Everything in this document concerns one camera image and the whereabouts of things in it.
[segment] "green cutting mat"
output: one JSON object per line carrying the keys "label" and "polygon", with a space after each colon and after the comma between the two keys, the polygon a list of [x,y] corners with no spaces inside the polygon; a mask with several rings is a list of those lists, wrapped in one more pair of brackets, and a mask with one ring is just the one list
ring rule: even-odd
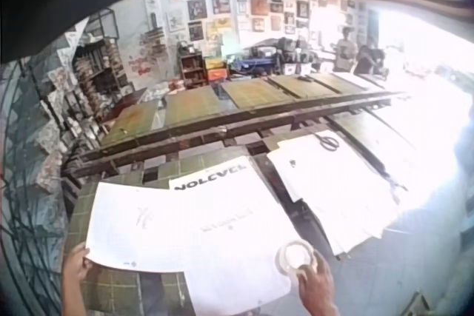
{"label": "green cutting mat", "polygon": [[157,100],[147,101],[124,109],[116,119],[109,134],[102,139],[102,146],[110,146],[150,131],[157,109]]}
{"label": "green cutting mat", "polygon": [[[141,186],[142,172],[117,175],[104,181],[114,184]],[[64,258],[74,246],[87,238],[90,213],[98,183],[87,183],[79,192],[64,246]],[[143,315],[138,273],[110,269],[97,264],[81,285],[87,309],[115,315]]]}
{"label": "green cutting mat", "polygon": [[236,106],[241,109],[293,100],[281,90],[260,78],[250,81],[223,83],[221,86]]}
{"label": "green cutting mat", "polygon": [[333,88],[337,93],[354,94],[363,91],[362,88],[357,87],[356,85],[351,84],[344,79],[340,79],[331,73],[312,73],[309,74],[309,77],[316,80],[318,83]]}
{"label": "green cutting mat", "polygon": [[333,90],[327,89],[314,81],[302,81],[298,79],[297,75],[277,75],[268,79],[298,98],[321,98],[335,94]]}
{"label": "green cutting mat", "polygon": [[202,87],[167,96],[164,125],[191,121],[219,113],[219,99],[211,87]]}

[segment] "man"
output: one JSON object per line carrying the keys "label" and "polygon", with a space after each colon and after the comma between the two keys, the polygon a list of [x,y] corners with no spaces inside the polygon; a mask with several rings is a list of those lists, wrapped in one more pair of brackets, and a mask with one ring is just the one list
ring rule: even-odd
{"label": "man", "polygon": [[336,64],[334,72],[350,72],[356,56],[356,45],[349,40],[350,27],[342,29],[344,38],[340,39],[336,45]]}
{"label": "man", "polygon": [[[86,316],[86,309],[81,294],[83,281],[92,262],[86,259],[89,249],[85,242],[74,247],[64,262],[62,271],[62,316]],[[329,265],[323,256],[315,251],[314,266],[301,266],[298,274],[299,296],[311,316],[339,316],[333,303],[334,280]]]}

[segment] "wall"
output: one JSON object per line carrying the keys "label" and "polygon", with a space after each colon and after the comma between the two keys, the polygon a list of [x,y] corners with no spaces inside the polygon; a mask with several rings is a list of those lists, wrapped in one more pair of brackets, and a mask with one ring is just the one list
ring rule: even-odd
{"label": "wall", "polygon": [[[121,53],[127,77],[136,89],[150,86],[161,81],[172,78],[180,78],[176,61],[176,48],[179,41],[190,40],[190,28],[188,26],[190,14],[188,2],[194,0],[123,0],[111,6],[116,12],[118,31],[120,39],[118,48]],[[284,14],[271,13],[257,16],[251,13],[250,0],[246,0],[239,8],[237,0],[230,1],[230,13],[215,14],[213,12],[213,0],[205,0],[207,17],[199,19],[202,25],[204,38],[194,41],[195,47],[203,51],[205,56],[220,54],[220,51],[230,50],[229,53],[240,52],[242,48],[252,46],[268,38],[281,38],[283,36],[297,39],[299,36],[308,41],[314,41],[322,47],[330,48],[330,44],[336,43],[341,37],[343,25],[352,26],[355,30],[361,27],[361,34],[353,32],[350,38],[353,41],[365,42],[366,30],[364,17],[361,18],[361,26],[358,27],[358,8],[356,0],[282,0],[284,11],[294,13],[295,20],[307,21],[307,28],[294,27],[294,34],[285,31]],[[307,1],[309,7],[308,19],[299,19],[296,15],[297,1]],[[347,17],[352,18],[352,24],[346,23]],[[280,30],[272,30],[272,16],[274,21],[279,19]],[[181,19],[182,25],[173,24],[173,19]],[[229,27],[217,29],[222,35],[221,41],[214,41],[207,27],[215,21],[229,19]],[[253,30],[253,19],[263,19],[264,31]],[[159,56],[158,60],[147,57],[146,44],[142,35],[153,27],[162,27],[164,32],[164,43],[166,51]]]}

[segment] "paper sheet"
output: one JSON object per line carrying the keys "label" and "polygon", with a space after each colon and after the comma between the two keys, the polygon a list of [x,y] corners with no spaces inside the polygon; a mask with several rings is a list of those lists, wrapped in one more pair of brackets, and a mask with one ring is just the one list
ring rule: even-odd
{"label": "paper sheet", "polygon": [[314,135],[279,143],[269,153],[292,199],[304,199],[326,232],[335,255],[348,252],[371,236],[380,238],[396,218],[389,184],[372,172],[334,132],[331,152]]}
{"label": "paper sheet", "polygon": [[299,236],[247,158],[176,179],[170,188],[193,192],[191,209],[208,206],[199,210],[203,233],[184,273],[198,316],[235,315],[290,292],[276,257]]}

